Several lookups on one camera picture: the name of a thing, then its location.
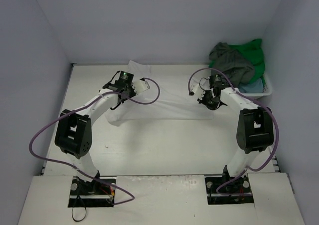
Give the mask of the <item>white t shirt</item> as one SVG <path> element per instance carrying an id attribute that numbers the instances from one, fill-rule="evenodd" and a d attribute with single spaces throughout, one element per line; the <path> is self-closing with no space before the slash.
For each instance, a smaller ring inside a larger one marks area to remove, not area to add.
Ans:
<path id="1" fill-rule="evenodd" d="M 192 73 L 207 65 L 143 65 L 129 61 L 128 72 L 134 79 L 151 78 L 160 88 L 159 99 L 151 105 L 140 105 L 126 101 L 114 111 L 105 113 L 109 123 L 135 119 L 182 119 L 206 120 L 214 117 L 214 112 L 198 104 L 194 96 L 189 96 L 188 81 Z"/>

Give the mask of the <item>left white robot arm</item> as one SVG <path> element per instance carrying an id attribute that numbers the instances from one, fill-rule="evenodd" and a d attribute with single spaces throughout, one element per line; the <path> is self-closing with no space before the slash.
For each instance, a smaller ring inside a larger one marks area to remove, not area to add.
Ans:
<path id="1" fill-rule="evenodd" d="M 89 153 L 92 146 L 92 125 L 105 112 L 115 110 L 126 101 L 126 98 L 116 93 L 104 93 L 115 91 L 130 98 L 136 96 L 132 87 L 134 75 L 124 71 L 120 71 L 119 74 L 115 82 L 106 83 L 99 94 L 85 104 L 87 108 L 60 120 L 54 139 L 55 145 L 68 155 L 72 165 L 97 179 L 100 173 Z"/>

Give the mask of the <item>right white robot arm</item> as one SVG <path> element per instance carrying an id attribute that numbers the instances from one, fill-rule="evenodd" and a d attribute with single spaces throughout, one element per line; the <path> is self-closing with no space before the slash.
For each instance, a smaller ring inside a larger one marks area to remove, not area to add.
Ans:
<path id="1" fill-rule="evenodd" d="M 253 98 L 247 97 L 232 86 L 226 87 L 221 75 L 216 74 L 210 89 L 201 84 L 192 85 L 189 93 L 194 94 L 199 104 L 210 110 L 220 105 L 228 106 L 238 117 L 236 142 L 237 151 L 231 161 L 225 165 L 220 184 L 226 191 L 232 191 L 239 184 L 238 178 L 250 170 L 262 170 L 272 159 L 271 154 L 260 167 L 252 168 L 254 160 L 268 147 L 278 145 L 278 124 L 269 108 L 262 106 Z"/>

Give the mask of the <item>grey t shirt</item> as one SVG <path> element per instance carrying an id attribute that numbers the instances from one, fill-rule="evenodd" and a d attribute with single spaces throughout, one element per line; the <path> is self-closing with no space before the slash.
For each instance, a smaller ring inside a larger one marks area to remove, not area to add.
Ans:
<path id="1" fill-rule="evenodd" d="M 210 67 L 224 73 L 234 87 L 248 84 L 255 76 L 254 65 L 229 44 L 217 43 L 209 54 Z"/>

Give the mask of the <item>light blue t shirt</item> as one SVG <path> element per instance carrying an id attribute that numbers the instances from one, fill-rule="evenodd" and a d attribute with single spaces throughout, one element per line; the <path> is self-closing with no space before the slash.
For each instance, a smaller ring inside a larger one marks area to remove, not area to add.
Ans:
<path id="1" fill-rule="evenodd" d="M 261 78 L 251 84 L 240 83 L 238 89 L 241 93 L 263 93 L 264 85 Z"/>

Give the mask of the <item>white laundry basket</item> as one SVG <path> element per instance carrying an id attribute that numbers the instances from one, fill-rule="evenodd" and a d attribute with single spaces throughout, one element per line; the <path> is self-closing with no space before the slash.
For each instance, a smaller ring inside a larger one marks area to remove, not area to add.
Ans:
<path id="1" fill-rule="evenodd" d="M 264 73 L 263 76 L 261 76 L 260 78 L 262 79 L 263 85 L 264 85 L 263 93 L 242 93 L 242 94 L 253 99 L 259 99 L 261 97 L 271 95 L 273 90 L 272 90 L 272 85 L 268 75 Z"/>

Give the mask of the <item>green t shirt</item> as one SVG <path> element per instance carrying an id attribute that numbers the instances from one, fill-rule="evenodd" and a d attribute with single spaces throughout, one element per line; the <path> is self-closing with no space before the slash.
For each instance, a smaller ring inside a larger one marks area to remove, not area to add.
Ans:
<path id="1" fill-rule="evenodd" d="M 244 44 L 229 44 L 231 48 L 238 50 L 255 67 L 255 76 L 248 84 L 255 82 L 258 78 L 263 76 L 265 72 L 265 59 L 264 52 L 262 50 L 262 42 L 263 40 L 258 38 Z"/>

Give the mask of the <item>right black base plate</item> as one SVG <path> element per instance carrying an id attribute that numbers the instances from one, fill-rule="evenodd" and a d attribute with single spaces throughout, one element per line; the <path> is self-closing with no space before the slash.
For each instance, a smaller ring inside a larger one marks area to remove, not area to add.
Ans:
<path id="1" fill-rule="evenodd" d="M 231 184 L 217 188 L 225 181 L 222 177 L 205 177 L 205 188 L 208 205 L 253 204 L 254 198 L 247 176 L 241 177 Z"/>

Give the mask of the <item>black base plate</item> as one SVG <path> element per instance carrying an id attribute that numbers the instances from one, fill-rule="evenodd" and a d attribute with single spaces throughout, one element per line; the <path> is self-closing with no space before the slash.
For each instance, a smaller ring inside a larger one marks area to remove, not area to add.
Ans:
<path id="1" fill-rule="evenodd" d="M 222 177 L 205 177 L 205 188 L 208 205 L 253 204 L 254 198 L 247 176 L 241 177 L 231 184 L 217 188 L 225 181 Z"/>
<path id="2" fill-rule="evenodd" d="M 69 208 L 112 208 L 114 206 L 115 189 L 96 183 L 94 189 L 73 177 L 70 186 Z"/>

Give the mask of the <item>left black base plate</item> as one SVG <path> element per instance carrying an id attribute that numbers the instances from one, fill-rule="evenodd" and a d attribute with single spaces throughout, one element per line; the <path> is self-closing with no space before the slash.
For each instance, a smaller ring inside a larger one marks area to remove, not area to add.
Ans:
<path id="1" fill-rule="evenodd" d="M 73 177 L 70 186 L 69 208 L 112 208 L 114 206 L 115 189 L 96 183 L 94 189 Z"/>

